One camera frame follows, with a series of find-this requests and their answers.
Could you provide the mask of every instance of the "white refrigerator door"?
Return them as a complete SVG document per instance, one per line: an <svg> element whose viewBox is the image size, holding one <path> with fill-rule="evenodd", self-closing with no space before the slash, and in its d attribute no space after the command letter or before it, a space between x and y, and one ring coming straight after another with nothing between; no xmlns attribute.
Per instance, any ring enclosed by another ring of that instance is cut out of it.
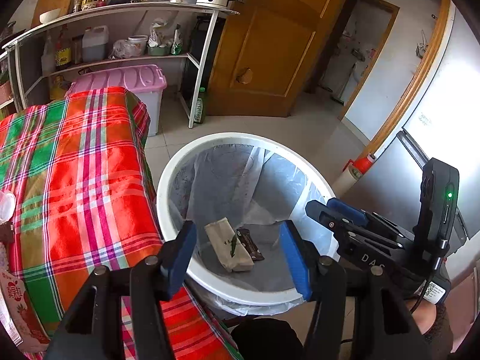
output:
<svg viewBox="0 0 480 360"><path fill-rule="evenodd" d="M480 229L480 45L458 11L438 71L404 129L428 157L458 169L458 208L473 236Z"/></svg>

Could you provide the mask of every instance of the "green bottle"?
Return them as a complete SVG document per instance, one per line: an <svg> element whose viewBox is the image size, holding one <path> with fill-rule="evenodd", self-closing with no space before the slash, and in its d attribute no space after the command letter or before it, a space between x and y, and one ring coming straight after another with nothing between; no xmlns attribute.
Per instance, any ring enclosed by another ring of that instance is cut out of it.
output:
<svg viewBox="0 0 480 360"><path fill-rule="evenodd" d="M200 88L197 105L195 107L195 116L193 117L194 123L202 124L205 120L205 88Z"/></svg>

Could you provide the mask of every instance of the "white label sticker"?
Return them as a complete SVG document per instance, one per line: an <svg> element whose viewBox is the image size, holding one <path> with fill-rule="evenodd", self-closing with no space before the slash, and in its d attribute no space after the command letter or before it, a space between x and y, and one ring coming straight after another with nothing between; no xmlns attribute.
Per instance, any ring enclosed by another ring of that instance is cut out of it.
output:
<svg viewBox="0 0 480 360"><path fill-rule="evenodd" d="M424 285L425 285L425 281L422 283L420 288L415 292L415 295L420 295ZM437 304L438 301L445 294L445 292L446 290L444 290L438 284L435 284L433 281L431 281L428 285L427 291L425 292L425 295L423 296L423 298L428 300L430 303Z"/></svg>

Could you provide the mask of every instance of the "pink storage box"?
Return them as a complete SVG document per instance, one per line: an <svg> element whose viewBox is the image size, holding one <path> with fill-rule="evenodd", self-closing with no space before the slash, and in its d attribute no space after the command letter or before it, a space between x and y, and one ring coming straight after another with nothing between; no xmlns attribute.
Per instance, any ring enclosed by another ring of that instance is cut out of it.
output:
<svg viewBox="0 0 480 360"><path fill-rule="evenodd" d="M67 95L109 86L122 86L137 95L150 116L148 136L157 135L162 93L167 87L162 70L156 64L143 64L83 74L71 85Z"/></svg>

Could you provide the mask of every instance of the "refrigerator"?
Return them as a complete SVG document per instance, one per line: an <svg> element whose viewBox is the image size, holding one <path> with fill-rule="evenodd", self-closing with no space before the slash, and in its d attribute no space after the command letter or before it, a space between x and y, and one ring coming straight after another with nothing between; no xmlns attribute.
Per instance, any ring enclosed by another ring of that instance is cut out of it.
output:
<svg viewBox="0 0 480 360"><path fill-rule="evenodd" d="M458 10L445 53L417 104L342 200L411 231L419 216L423 165L431 157L446 162L460 174L452 254L480 230L480 45ZM470 245L471 256L461 265L478 257L480 242L477 246L478 250Z"/></svg>

